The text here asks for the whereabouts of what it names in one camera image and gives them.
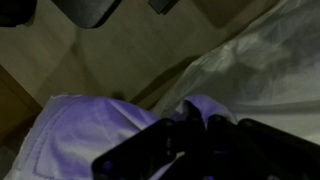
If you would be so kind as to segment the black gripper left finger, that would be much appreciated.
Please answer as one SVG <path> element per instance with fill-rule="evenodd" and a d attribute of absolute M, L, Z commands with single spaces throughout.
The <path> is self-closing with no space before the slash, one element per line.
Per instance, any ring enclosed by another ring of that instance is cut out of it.
<path fill-rule="evenodd" d="M 106 151 L 92 165 L 93 180 L 146 180 L 183 150 L 186 121 L 161 119 Z"/>

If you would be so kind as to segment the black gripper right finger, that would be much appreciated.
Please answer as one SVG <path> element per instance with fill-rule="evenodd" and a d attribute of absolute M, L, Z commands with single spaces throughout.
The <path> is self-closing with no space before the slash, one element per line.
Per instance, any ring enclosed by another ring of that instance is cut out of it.
<path fill-rule="evenodd" d="M 320 180 L 320 146 L 253 119 L 208 119 L 215 163 L 226 179 Z"/>

